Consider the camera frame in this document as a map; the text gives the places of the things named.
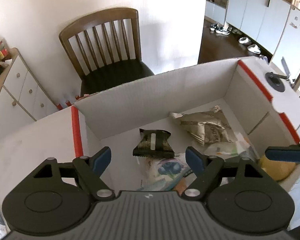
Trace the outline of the yellow plush bread toy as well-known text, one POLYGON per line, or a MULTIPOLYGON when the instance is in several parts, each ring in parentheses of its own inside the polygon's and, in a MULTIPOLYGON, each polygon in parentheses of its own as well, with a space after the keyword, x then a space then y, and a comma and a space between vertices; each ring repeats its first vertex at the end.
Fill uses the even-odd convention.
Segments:
POLYGON ((269 160, 265 155, 258 160, 258 166, 262 168, 273 180, 286 179, 295 169, 296 163, 269 160))

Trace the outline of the silver foil snack bag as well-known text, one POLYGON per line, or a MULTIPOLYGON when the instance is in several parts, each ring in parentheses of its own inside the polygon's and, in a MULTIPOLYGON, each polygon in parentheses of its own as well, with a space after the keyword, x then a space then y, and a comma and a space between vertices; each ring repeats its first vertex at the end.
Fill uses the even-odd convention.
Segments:
POLYGON ((191 114, 171 112, 170 117, 202 146, 237 141, 234 131, 218 105, 205 112, 191 114))

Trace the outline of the blue white snack packet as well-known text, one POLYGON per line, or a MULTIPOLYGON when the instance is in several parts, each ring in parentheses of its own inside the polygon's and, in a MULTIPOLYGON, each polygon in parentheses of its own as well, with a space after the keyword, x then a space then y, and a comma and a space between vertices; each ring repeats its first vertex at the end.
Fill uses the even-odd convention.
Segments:
POLYGON ((143 175, 138 191, 170 191, 192 173, 185 153, 177 153, 171 159, 137 157, 137 160, 143 175))

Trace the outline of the black gold snack packet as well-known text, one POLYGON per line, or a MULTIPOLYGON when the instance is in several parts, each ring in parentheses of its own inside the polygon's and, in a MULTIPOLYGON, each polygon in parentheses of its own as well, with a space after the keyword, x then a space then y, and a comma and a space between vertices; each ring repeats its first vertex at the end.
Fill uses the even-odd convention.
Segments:
POLYGON ((153 159, 172 159, 174 150, 168 143, 171 133, 162 129, 139 129, 141 141, 133 150, 135 157, 147 157, 153 159))

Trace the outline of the white grey paper bag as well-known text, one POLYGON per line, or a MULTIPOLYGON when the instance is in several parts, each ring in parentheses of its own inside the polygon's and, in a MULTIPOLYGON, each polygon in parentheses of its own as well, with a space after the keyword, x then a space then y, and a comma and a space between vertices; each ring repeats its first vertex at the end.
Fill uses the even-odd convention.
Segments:
POLYGON ((235 136, 237 140, 232 142, 215 142, 207 146, 203 153, 205 155, 216 155, 223 159, 247 157, 257 161, 258 156, 247 139, 241 133, 235 133, 235 136))

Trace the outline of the red cardboard shoe box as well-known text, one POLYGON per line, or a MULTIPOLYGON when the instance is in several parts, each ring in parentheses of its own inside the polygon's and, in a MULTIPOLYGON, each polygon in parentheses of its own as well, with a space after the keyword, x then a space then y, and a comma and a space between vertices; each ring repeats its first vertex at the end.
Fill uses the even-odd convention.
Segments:
POLYGON ((265 74, 271 67, 256 57, 234 58, 180 68, 88 96, 75 103, 84 115, 88 141, 109 146, 111 163, 104 181, 114 189, 136 190, 143 172, 132 155, 139 129, 164 129, 173 150, 183 153, 194 142, 170 113, 196 113, 221 107, 232 129, 257 155, 268 146, 300 139, 300 98, 284 83, 277 92, 265 74))

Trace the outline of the white drawer sideboard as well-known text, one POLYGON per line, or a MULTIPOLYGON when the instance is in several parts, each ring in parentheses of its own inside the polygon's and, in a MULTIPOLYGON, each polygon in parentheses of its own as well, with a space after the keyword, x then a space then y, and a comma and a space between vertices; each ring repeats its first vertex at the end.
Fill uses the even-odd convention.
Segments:
POLYGON ((0 74, 0 140, 58 111, 17 48, 0 74))

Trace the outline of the far wooden chair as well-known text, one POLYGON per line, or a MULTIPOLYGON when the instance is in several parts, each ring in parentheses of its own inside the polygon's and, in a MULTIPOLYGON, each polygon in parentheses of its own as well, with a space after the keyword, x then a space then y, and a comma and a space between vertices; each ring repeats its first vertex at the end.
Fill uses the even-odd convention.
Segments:
POLYGON ((59 40, 81 80, 81 97, 153 75, 142 61, 136 9, 83 16, 65 27, 59 40))

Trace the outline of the white wall cabinet unit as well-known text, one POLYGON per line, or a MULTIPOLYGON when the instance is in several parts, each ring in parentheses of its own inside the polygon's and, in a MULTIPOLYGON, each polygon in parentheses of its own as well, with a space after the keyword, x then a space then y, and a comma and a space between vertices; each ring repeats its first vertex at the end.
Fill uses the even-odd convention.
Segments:
POLYGON ((239 43, 269 61, 291 79, 300 74, 300 3, 292 0, 207 0, 210 31, 239 35, 239 43))

